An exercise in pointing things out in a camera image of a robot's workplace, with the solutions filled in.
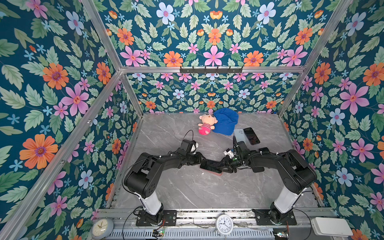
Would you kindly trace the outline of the pink phone case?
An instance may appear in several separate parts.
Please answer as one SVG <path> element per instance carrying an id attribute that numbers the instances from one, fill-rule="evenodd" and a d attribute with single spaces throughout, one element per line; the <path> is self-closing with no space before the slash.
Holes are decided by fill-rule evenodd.
<path id="1" fill-rule="evenodd" d="M 205 172 L 210 173 L 210 174 L 214 174 L 216 176 L 222 176 L 223 175 L 222 172 L 218 173 L 218 172 L 215 172 L 215 171 L 210 171 L 210 170 L 201 169 L 201 168 L 200 168 L 200 170 L 205 171 Z"/>

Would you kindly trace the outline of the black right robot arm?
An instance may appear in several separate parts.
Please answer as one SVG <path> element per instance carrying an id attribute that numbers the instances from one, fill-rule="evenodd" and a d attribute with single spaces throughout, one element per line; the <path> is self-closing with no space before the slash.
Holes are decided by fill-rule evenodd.
<path id="1" fill-rule="evenodd" d="M 296 150 L 281 153 L 272 153 L 268 148 L 250 150 L 243 141 L 237 142 L 233 137 L 233 148 L 224 151 L 224 155 L 224 172 L 235 173 L 241 166 L 251 168 L 254 173 L 266 168 L 278 171 L 284 187 L 265 214 L 275 225 L 288 220 L 302 193 L 317 179 L 314 169 Z"/>

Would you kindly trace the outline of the purple-edged smartphone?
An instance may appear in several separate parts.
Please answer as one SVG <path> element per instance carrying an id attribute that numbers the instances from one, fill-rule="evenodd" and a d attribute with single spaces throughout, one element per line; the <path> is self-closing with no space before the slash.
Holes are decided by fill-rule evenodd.
<path id="1" fill-rule="evenodd" d="M 203 160 L 200 164 L 200 169 L 211 172 L 216 175 L 221 175 L 228 170 L 224 161 Z"/>

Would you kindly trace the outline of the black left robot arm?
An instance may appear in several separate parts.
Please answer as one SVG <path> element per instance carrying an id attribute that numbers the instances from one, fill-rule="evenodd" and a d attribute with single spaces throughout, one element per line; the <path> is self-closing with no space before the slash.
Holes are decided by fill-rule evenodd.
<path id="1" fill-rule="evenodd" d="M 203 155 L 197 151 L 194 140 L 182 140 L 181 146 L 166 155 L 142 153 L 136 162 L 123 174 L 122 187 L 135 195 L 142 204 L 141 220 L 157 226 L 164 221 L 164 205 L 160 202 L 156 188 L 164 171 L 183 166 L 199 165 Z"/>

